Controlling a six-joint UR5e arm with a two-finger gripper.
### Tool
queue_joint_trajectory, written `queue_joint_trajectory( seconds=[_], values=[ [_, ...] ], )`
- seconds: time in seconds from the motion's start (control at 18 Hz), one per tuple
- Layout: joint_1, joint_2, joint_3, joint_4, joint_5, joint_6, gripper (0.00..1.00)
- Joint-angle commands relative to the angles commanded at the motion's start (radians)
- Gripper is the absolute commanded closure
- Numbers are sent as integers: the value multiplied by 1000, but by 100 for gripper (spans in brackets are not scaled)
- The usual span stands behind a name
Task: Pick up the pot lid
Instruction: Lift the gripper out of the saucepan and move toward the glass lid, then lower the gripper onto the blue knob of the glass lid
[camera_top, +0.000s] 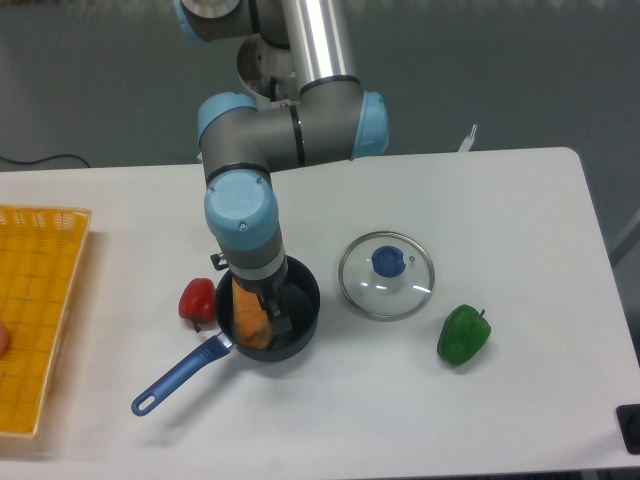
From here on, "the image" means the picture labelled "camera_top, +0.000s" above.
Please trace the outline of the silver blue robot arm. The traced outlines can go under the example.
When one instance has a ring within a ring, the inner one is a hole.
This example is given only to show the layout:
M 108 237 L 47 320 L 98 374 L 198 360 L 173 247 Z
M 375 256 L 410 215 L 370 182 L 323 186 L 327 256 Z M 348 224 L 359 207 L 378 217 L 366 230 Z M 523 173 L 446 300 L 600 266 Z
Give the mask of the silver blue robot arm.
M 288 260 L 270 176 L 275 171 L 382 154 L 382 97 L 363 90 L 340 1 L 178 1 L 182 28 L 201 40 L 256 34 L 292 56 L 294 95 L 260 108 L 221 93 L 198 111 L 205 217 L 236 283 L 258 315 L 236 316 L 242 344 L 264 347 L 292 328 L 283 298 Z

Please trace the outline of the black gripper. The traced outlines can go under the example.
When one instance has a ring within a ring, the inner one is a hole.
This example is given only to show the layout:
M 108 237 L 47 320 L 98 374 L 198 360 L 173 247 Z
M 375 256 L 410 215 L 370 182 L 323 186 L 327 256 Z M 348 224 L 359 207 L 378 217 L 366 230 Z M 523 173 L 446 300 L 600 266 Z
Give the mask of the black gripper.
M 231 266 L 230 270 L 241 288 L 259 297 L 264 297 L 264 309 L 273 336 L 290 337 L 292 322 L 284 297 L 278 292 L 288 273 L 287 260 L 276 260 L 257 269 Z

